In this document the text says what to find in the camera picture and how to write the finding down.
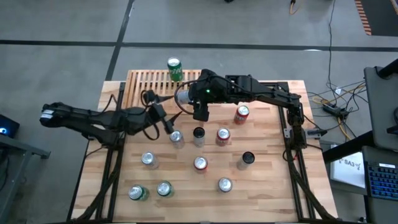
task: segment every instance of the gray floor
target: gray floor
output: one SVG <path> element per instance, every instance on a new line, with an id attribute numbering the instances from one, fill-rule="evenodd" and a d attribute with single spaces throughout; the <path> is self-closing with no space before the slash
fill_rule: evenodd
<path id="1" fill-rule="evenodd" d="M 0 1 L 0 39 L 109 41 L 118 38 L 128 0 Z M 125 42 L 264 44 L 328 46 L 331 0 L 303 1 L 289 16 L 288 0 L 136 0 Z M 333 46 L 394 47 L 395 37 L 364 33 L 354 0 L 336 0 Z M 61 222 L 66 219 L 87 141 L 67 129 L 39 123 L 44 103 L 62 101 L 96 108 L 113 47 L 0 45 L 0 113 L 21 123 L 18 139 L 52 152 L 47 161 L 34 159 L 26 173 L 11 223 Z M 363 79 L 363 68 L 386 65 L 389 52 L 333 52 L 332 83 L 343 86 Z M 124 80 L 129 69 L 166 69 L 178 56 L 183 68 L 209 68 L 226 74 L 252 74 L 261 80 L 305 80 L 308 91 L 327 90 L 329 52 L 299 50 L 226 50 L 122 47 L 113 80 Z M 371 129 L 367 104 L 348 125 L 359 135 Z M 317 109 L 314 114 L 322 115 Z M 331 118 L 315 118 L 323 128 Z M 339 129 L 325 140 L 344 142 Z M 364 216 L 360 195 L 333 190 L 340 218 Z"/>

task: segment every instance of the wooden tabletop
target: wooden tabletop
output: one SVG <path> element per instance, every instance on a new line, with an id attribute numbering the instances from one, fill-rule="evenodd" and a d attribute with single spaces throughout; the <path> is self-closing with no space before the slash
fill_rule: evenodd
<path id="1" fill-rule="evenodd" d="M 199 74 L 200 70 L 185 70 L 185 80 L 194 80 Z M 311 119 L 304 82 L 287 82 L 292 93 L 302 96 L 300 101 L 303 103 L 304 113 Z M 104 82 L 99 110 L 104 108 L 110 94 L 117 97 L 119 84 L 120 82 Z M 175 88 L 176 85 L 168 79 L 166 70 L 131 70 L 126 80 L 123 107 L 141 106 L 141 90 L 153 89 L 160 95 L 172 95 Z M 248 120 L 241 126 L 233 123 L 237 106 L 231 104 L 209 105 L 210 118 L 205 123 L 195 121 L 187 114 L 181 115 L 174 128 L 184 135 L 185 147 L 182 149 L 173 148 L 162 124 L 159 124 L 160 137 L 156 141 L 148 140 L 142 133 L 128 136 L 124 147 L 114 222 L 297 221 L 290 175 L 287 163 L 282 159 L 285 146 L 278 109 L 261 102 L 241 104 L 250 109 Z M 163 106 L 168 118 L 179 112 L 173 100 L 166 101 Z M 115 104 L 112 103 L 109 110 L 114 108 Z M 206 131 L 203 148 L 193 145 L 192 131 L 197 126 Z M 231 139 L 225 147 L 215 144 L 216 131 L 220 127 L 231 131 Z M 313 128 L 309 122 L 305 122 L 303 127 Z M 148 128 L 147 132 L 150 136 L 155 136 L 153 128 Z M 308 143 L 319 145 L 318 141 L 310 139 Z M 99 147 L 98 142 L 90 142 L 88 153 Z M 142 165 L 141 155 L 146 151 L 152 151 L 158 157 L 160 166 L 157 170 L 149 170 Z M 253 152 L 256 161 L 247 170 L 237 170 L 236 161 L 246 151 Z M 193 170 L 196 156 L 208 159 L 208 171 L 205 174 L 197 174 Z M 337 217 L 322 152 L 308 147 L 303 150 L 303 157 L 312 192 L 328 212 Z M 103 149 L 86 159 L 72 218 L 81 215 L 98 193 L 105 158 L 106 150 Z M 221 177 L 229 177 L 233 181 L 232 191 L 216 191 L 217 181 Z M 173 197 L 162 198 L 157 195 L 156 187 L 161 180 L 168 180 L 173 185 Z M 147 201 L 135 202 L 129 198 L 129 189 L 134 184 L 141 184 L 149 189 Z M 109 194 L 110 191 L 106 197 L 104 216 L 108 209 Z M 301 190 L 300 198 L 305 217 L 308 217 Z"/>

